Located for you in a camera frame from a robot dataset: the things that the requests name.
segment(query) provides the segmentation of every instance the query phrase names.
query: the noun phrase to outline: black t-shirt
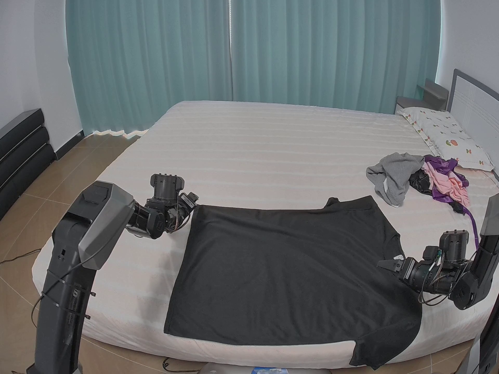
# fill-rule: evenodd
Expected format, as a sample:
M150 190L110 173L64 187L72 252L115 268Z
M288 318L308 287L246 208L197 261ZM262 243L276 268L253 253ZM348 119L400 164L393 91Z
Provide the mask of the black t-shirt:
M376 267L403 255L371 196L323 209L200 205L165 333L230 345L355 340L351 365L378 368L414 340L417 295Z

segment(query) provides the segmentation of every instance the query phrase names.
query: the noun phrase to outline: white bed sheet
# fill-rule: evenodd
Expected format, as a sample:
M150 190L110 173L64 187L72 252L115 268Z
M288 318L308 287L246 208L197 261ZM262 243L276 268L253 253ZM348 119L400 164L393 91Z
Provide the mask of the white bed sheet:
M238 102L182 102L102 173L141 203L152 196L153 173L175 173L199 203L259 209L316 209L329 196L341 201L374 196L401 234L407 256L420 259L443 231L467 229L467 217L412 188L400 208L374 193L366 167L393 152L424 155L428 147L399 115ZM489 196L499 191L491 173L459 169L480 229ZM129 349L186 360L288 368L348 366L354 341L324 345L233 346L166 335L163 325L182 263L189 226L157 240L124 232L97 272L83 333ZM32 273L40 291L52 250L48 240ZM474 251L468 244L467 257ZM423 306L421 329L393 362L416 358L469 340L485 325L499 285L460 311L450 301Z

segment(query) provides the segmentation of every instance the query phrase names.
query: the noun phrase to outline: floral pillowcase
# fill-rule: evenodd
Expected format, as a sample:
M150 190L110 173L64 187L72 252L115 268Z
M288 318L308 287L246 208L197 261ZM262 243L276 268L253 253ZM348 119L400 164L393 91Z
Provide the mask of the floral pillowcase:
M399 109L397 114L416 129L435 156L454 158L463 168L494 169L489 155L465 133L450 112L411 107Z

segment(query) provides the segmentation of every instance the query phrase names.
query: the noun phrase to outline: wall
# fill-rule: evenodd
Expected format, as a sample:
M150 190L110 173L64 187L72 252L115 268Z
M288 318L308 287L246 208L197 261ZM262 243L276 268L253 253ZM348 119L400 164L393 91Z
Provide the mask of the wall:
M0 127L43 109L58 150L81 131L67 63L65 0L0 0Z
M40 106L33 23L34 0L0 0L0 128Z
M437 83L458 68L499 92L499 0L442 0L442 17Z

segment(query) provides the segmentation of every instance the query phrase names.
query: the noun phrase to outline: headboard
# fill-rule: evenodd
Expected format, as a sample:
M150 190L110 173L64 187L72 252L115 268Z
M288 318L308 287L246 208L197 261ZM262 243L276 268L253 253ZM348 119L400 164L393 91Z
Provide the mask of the headboard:
M454 69L447 111L490 156L499 174L499 93Z

